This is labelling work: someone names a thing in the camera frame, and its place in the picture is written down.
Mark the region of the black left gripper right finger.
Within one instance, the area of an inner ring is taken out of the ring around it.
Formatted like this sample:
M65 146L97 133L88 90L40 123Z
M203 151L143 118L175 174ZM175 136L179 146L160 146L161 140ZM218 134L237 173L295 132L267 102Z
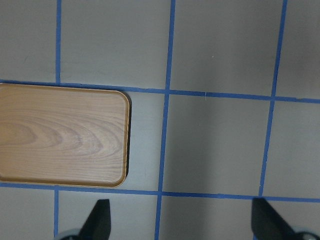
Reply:
M257 240L289 240L295 235L292 227L261 197L251 202L251 230Z

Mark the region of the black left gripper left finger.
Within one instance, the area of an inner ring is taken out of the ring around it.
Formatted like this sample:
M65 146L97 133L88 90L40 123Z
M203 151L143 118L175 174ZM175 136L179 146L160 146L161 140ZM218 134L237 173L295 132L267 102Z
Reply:
M111 234L111 209L108 199L99 199L78 233L80 240L108 240Z

